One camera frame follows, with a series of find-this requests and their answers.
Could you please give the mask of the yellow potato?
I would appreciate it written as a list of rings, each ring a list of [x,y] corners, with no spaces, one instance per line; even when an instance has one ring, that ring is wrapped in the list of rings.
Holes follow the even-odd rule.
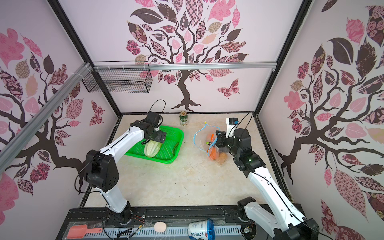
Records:
[[[219,164],[223,164],[227,161],[227,159],[228,159],[227,153],[219,153],[219,156],[217,158],[217,162]]]

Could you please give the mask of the green cabbage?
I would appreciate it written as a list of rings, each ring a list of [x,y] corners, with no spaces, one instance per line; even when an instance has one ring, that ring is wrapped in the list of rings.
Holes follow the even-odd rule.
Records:
[[[159,153],[162,147],[162,143],[149,141],[145,144],[144,154],[146,157],[153,158],[155,155]]]

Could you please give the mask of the clear zip top bag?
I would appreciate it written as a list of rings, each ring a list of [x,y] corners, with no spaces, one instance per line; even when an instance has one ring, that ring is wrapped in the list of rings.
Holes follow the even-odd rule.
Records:
[[[205,153],[209,160],[222,165],[227,161],[228,155],[224,148],[217,146],[219,141],[217,131],[220,130],[219,127],[204,122],[204,126],[194,134],[193,143],[199,150]]]

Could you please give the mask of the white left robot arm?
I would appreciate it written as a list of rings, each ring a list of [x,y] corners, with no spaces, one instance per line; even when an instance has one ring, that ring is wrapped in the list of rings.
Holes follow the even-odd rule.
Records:
[[[118,161],[135,144],[154,141],[163,144],[167,133],[159,130],[163,122],[161,114],[149,111],[146,118],[130,124],[129,129],[115,141],[86,155],[84,180],[107,202],[111,215],[120,223],[128,224],[132,218],[131,205],[119,187]]]

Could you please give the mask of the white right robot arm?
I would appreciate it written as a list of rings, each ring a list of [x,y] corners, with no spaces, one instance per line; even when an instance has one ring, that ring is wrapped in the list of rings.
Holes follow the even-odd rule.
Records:
[[[258,224],[274,240],[316,240],[319,226],[307,219],[279,188],[262,158],[252,150],[252,138],[246,129],[232,135],[216,131],[215,146],[226,148],[238,169],[260,191],[270,211],[254,200],[243,200],[240,208],[249,220]]]

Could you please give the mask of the green chili pepper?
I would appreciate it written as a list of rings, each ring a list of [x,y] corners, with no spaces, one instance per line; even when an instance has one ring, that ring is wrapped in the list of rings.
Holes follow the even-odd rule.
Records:
[[[174,156],[176,155],[176,151],[177,151],[178,146],[179,146],[179,142],[177,142],[176,145],[174,146],[174,149],[173,149],[173,155]]]

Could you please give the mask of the green plastic basket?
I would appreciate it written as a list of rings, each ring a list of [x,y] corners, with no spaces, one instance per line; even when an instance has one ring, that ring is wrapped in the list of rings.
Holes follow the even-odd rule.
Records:
[[[166,140],[163,143],[161,150],[153,158],[146,157],[144,154],[145,145],[141,142],[136,143],[128,152],[126,156],[135,157],[139,159],[154,161],[163,164],[171,164],[178,157],[180,148],[184,140],[184,132],[178,128],[160,126],[160,130],[167,133]],[[176,151],[176,155],[173,155],[173,149],[176,143],[179,142],[179,146]]]

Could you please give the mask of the white blue cup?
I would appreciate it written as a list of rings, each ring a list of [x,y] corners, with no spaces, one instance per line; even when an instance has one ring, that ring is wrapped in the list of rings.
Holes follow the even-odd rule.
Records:
[[[193,222],[188,226],[190,240],[215,240],[215,226],[211,219]]]

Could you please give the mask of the beige egg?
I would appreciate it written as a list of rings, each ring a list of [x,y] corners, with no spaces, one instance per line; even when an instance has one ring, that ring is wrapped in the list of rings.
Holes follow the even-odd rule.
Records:
[[[156,222],[154,224],[154,230],[157,233],[164,233],[167,230],[167,224],[164,222]]]

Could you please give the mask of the pink plastic scoop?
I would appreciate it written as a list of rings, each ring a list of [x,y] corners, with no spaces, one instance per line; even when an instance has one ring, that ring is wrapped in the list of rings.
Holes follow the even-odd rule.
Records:
[[[86,234],[99,234],[102,228],[89,229],[87,225],[72,226],[67,234],[67,239],[82,239]]]

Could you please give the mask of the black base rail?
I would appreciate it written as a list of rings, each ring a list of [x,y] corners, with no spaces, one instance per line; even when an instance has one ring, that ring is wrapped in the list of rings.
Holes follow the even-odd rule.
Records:
[[[99,234],[86,234],[85,240],[166,240],[188,239],[188,225],[211,219],[218,240],[269,240],[271,237],[255,222],[242,221],[236,205],[132,207],[128,224],[120,224],[107,207],[70,209],[57,235],[66,240],[72,226],[87,225],[102,228]],[[154,230],[156,222],[167,224],[164,233]]]

